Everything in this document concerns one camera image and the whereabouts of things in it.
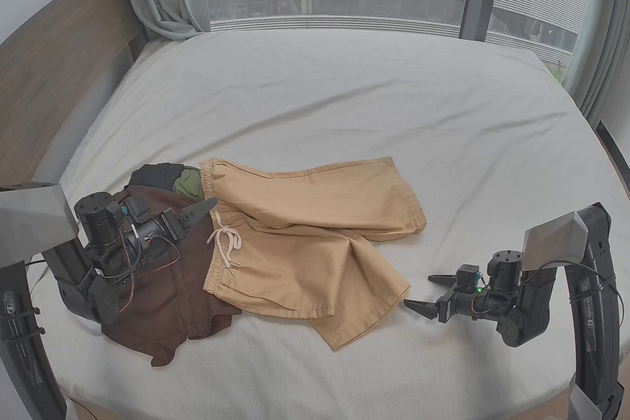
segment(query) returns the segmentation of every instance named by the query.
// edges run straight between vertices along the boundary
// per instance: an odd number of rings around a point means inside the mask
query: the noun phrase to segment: robotic arm
[[[34,420],[62,420],[69,409],[43,349],[45,331],[35,321],[39,310],[31,303],[24,261],[41,252],[66,307],[110,324],[119,313],[120,287],[170,247],[179,253],[188,230],[216,203],[211,198],[177,214],[171,208],[157,214],[142,194],[121,205],[108,193],[94,193],[74,207],[89,240],[84,248],[58,184],[0,187],[0,357]]]
[[[429,276],[449,288],[437,302],[405,300],[405,306],[444,323],[455,314],[496,321],[503,342],[520,346],[547,329],[556,269],[564,265],[577,361],[568,418],[614,419],[624,389],[617,381],[619,309],[609,231],[610,216],[596,203],[529,230],[523,252],[496,252],[487,285],[477,285],[478,266],[463,264],[454,275]]]

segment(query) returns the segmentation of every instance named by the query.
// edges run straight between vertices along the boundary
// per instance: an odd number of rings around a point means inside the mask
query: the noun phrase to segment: white drawstring
[[[232,276],[234,276],[234,272],[232,271],[231,265],[235,264],[236,266],[240,266],[240,264],[236,261],[233,261],[230,258],[230,254],[232,253],[232,250],[240,250],[241,236],[238,234],[238,231],[236,229],[232,229],[231,227],[224,226],[221,223],[221,216],[219,215],[218,211],[214,213],[214,216],[217,218],[217,224],[219,225],[219,227],[214,230],[214,233],[210,235],[210,238],[208,238],[208,241],[206,243],[210,245],[210,242],[214,238],[215,242],[217,243],[217,248],[219,249],[219,254],[221,254],[221,258],[223,259],[223,264],[225,265],[226,268],[228,268],[230,273],[232,273]],[[227,237],[230,240],[230,243],[227,246],[226,254],[223,253],[223,249],[221,248],[221,233],[225,233],[225,235],[227,235]]]

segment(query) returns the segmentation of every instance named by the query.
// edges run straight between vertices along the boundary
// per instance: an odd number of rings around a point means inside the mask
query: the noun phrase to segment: white bed sheet
[[[375,246],[411,283],[601,201],[622,295],[630,203],[573,101],[530,52],[416,34],[222,32],[154,46],[90,129],[62,183],[72,206],[118,191],[143,163],[221,157],[265,171],[393,156],[427,216],[420,235]],[[62,387],[129,419],[501,418],[563,389],[574,371],[566,281],[551,322],[508,348],[491,322],[428,321],[400,305],[332,352],[305,322],[250,314],[179,346],[164,368],[96,335],[47,272],[33,290]],[[630,324],[621,329],[630,341]]]

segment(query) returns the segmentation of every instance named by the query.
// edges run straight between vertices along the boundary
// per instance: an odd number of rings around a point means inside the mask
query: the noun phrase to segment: brown garment
[[[144,193],[149,208],[157,213],[169,206],[177,212],[195,202],[189,196],[141,186],[130,186],[115,194],[114,199],[120,203],[138,193]],[[151,355],[151,366],[156,367],[173,360],[175,349],[186,338],[201,339],[229,327],[232,315],[240,314],[240,309],[203,290],[214,246],[206,243],[211,234],[209,217],[192,227],[188,238],[179,245],[179,260],[138,278],[132,303],[112,324],[101,326],[103,334],[131,350]],[[153,268],[176,256],[170,249]],[[119,306],[125,306],[129,291],[130,286],[120,290]]]
[[[289,173],[210,159],[201,163],[201,184],[206,198],[219,199],[203,286],[218,298],[258,315],[307,319],[337,350],[409,290],[368,242],[427,224],[390,157]]]

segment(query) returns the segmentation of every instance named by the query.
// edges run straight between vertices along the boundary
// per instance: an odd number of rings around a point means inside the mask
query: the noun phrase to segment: tan shorts
[[[308,319],[333,350],[378,323],[409,283],[368,242],[422,231],[426,219],[390,157],[291,173],[265,173],[222,159],[201,163],[215,230],[204,289],[243,311]]]

